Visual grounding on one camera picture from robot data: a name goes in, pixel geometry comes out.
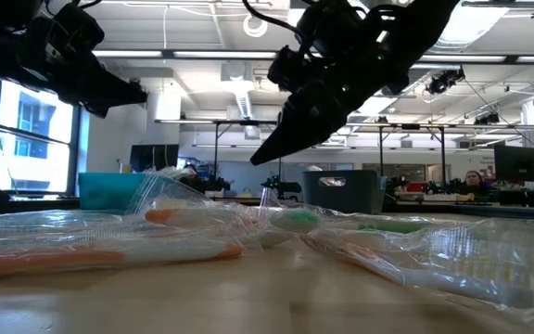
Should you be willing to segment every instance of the gray trash bin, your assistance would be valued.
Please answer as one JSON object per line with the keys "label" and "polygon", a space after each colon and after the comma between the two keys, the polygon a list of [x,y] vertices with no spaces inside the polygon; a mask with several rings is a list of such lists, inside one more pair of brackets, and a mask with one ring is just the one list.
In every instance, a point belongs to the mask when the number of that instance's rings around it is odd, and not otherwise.
{"label": "gray trash bin", "polygon": [[304,201],[344,213],[380,213],[386,187],[374,171],[304,172]]}

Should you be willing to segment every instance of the wooden table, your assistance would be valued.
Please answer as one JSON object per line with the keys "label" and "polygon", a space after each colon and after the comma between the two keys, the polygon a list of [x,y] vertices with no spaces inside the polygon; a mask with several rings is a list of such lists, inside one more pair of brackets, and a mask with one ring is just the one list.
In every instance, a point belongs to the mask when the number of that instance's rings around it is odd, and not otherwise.
{"label": "wooden table", "polygon": [[236,260],[0,279],[7,333],[514,333],[299,240]]}

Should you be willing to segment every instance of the woman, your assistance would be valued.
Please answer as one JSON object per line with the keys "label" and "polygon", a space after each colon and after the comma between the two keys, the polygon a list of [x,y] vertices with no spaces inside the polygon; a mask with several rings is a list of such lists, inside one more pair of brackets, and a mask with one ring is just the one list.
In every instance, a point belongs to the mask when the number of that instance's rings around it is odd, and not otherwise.
{"label": "woman", "polygon": [[464,177],[465,184],[461,187],[461,195],[487,195],[489,190],[483,183],[483,177],[477,171],[469,171]]}

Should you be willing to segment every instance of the teal bin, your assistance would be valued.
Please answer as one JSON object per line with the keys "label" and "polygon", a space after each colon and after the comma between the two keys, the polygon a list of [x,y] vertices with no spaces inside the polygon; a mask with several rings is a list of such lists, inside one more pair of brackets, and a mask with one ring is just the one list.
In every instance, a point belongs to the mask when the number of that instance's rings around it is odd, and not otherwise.
{"label": "teal bin", "polygon": [[125,212],[145,177],[142,173],[80,173],[80,208]]}

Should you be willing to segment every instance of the computer monitor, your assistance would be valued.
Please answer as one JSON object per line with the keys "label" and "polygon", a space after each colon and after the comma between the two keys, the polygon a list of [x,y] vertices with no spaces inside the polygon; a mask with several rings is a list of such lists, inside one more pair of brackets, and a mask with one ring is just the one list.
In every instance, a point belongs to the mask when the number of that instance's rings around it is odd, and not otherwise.
{"label": "computer monitor", "polygon": [[496,180],[534,182],[534,148],[495,146]]}
{"label": "computer monitor", "polygon": [[176,167],[178,145],[133,145],[129,162],[134,171],[143,172],[152,168]]}

